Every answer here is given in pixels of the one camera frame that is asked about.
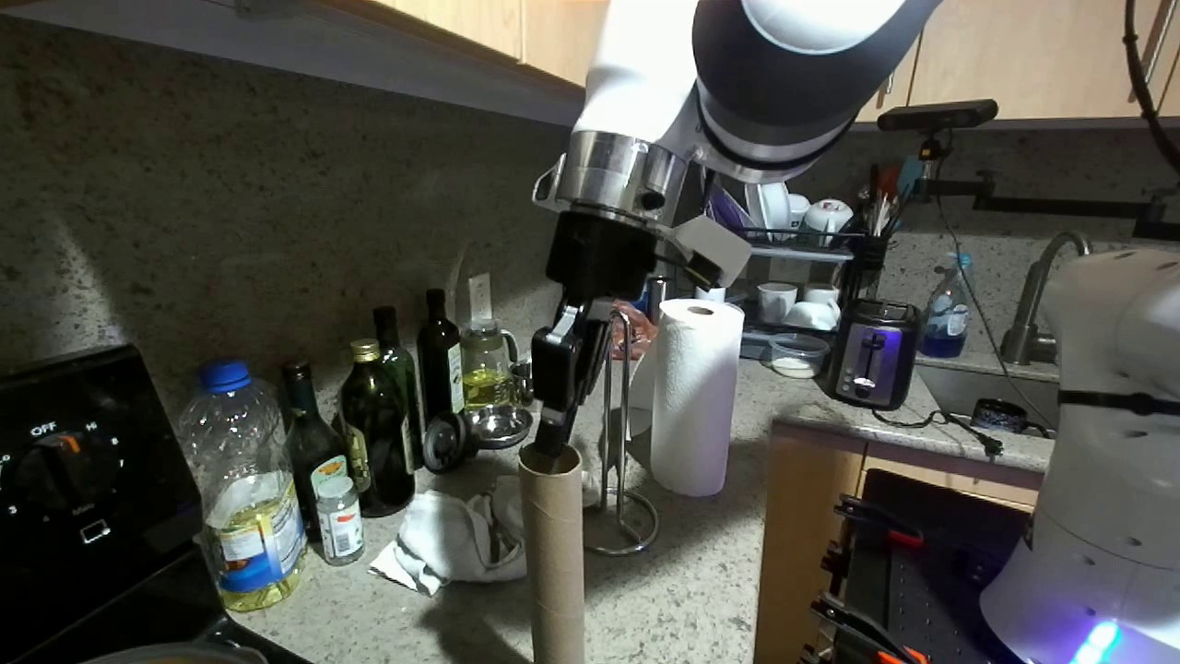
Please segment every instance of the paper towel holder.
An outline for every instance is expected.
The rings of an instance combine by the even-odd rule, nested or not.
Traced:
[[[614,343],[605,343],[605,387],[600,387],[600,442],[597,442],[597,502],[587,517],[587,551],[605,557],[636,557],[650,551],[661,534],[661,513],[650,499],[627,488],[627,445],[631,445],[631,317],[625,310],[614,314],[625,337],[625,387],[618,406],[618,363],[610,357]]]

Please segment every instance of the tile backsplash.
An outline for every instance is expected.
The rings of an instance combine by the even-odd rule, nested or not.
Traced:
[[[798,187],[850,198],[871,161],[918,145],[855,130]],[[212,353],[265,375],[308,353],[331,390],[369,306],[396,301],[411,343],[432,285],[465,317],[469,273],[491,273],[497,317],[529,338],[556,301],[552,219],[529,202],[556,150],[556,127],[0,20],[0,367],[133,338],[170,410]],[[1140,127],[963,134],[943,176],[977,172],[1064,198],[1172,181]],[[1064,229],[1109,247],[1131,221],[918,202],[881,294],[921,306],[958,235],[1005,333]]]

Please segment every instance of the kitchen counter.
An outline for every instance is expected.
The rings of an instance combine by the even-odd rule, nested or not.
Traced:
[[[903,410],[889,418],[918,419],[931,410],[935,395],[916,380]],[[747,363],[738,373],[734,449],[722,493],[674,499],[647,478],[642,464],[631,464],[637,467],[636,488],[661,510],[666,528],[653,551],[637,557],[587,552],[592,664],[754,660],[766,533],[766,445],[781,434],[893,455],[916,464],[999,471],[1013,485],[1033,485],[1053,455],[1049,439],[1011,434],[1005,458],[990,460],[958,429],[889,429],[868,410],[827,397],[811,380],[785,380]],[[491,490],[506,471],[516,471],[513,449],[480,455],[477,464],[444,478],[425,471],[421,488],[474,493]],[[240,619],[308,660],[533,660],[529,583],[444,587],[437,597],[407,590],[369,567],[382,545],[391,544],[396,524],[400,517],[366,519],[369,551],[346,567],[330,567],[310,552],[304,583],[283,606]]]

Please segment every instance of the cardboard tube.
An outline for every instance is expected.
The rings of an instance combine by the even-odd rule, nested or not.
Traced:
[[[576,449],[521,449],[534,664],[587,660],[584,460]]]

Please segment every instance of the speckled wall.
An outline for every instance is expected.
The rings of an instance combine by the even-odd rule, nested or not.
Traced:
[[[170,406],[212,353],[346,373],[369,306],[491,273],[549,321],[552,127],[0,20],[0,367],[133,338]]]

